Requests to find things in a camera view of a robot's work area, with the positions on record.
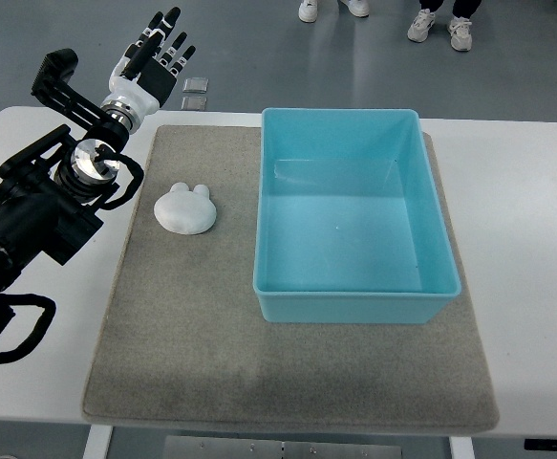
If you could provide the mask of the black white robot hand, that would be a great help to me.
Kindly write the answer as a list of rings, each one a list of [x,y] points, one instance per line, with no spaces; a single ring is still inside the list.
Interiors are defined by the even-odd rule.
[[[173,35],[181,9],[157,12],[139,38],[130,44],[109,77],[109,95],[101,103],[133,124],[155,114],[169,99],[179,74],[196,47],[182,49],[187,33]]]

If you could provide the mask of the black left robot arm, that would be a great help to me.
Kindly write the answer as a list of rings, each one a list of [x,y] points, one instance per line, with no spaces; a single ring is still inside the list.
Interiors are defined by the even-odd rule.
[[[65,265],[101,228],[100,209],[133,197],[143,173],[130,164],[133,180],[116,198],[116,175],[127,128],[69,85],[78,63],[62,49],[45,56],[32,94],[45,106],[82,127],[77,140],[62,124],[0,165],[0,294],[39,255]]]

